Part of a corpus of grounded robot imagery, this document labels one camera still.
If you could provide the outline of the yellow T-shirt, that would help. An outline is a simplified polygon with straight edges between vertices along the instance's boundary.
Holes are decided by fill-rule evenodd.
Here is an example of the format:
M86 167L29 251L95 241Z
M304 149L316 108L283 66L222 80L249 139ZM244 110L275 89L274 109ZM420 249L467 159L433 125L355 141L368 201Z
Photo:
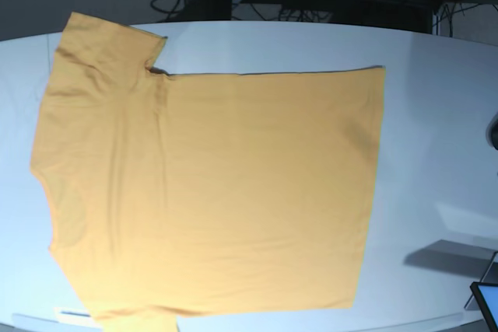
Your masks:
M73 13L30 168L50 251L105 331L352 306L383 68L166 75L163 37Z

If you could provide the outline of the dark round object at edge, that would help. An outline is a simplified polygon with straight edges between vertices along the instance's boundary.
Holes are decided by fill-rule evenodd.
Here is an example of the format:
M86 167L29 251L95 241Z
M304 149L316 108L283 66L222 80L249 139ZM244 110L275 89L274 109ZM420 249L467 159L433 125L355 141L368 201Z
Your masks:
M486 140L495 150L498 149L498 114L493 116L486 129Z

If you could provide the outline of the white label strip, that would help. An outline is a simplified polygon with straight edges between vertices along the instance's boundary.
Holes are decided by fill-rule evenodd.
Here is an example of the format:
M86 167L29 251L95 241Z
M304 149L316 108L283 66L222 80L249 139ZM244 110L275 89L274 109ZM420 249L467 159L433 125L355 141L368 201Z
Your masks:
M98 323L91 317L89 312L84 309L68 309L55 307L54 314L59 323L72 324L78 326L87 326L96 328Z

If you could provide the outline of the tablet screen on stand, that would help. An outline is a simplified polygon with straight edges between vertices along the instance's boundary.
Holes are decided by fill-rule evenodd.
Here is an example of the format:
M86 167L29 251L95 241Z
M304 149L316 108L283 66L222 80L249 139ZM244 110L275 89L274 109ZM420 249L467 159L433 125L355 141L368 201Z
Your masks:
M497 332L497 252L489 260L481 278L470 285L471 296L465 310L479 310L492 332Z

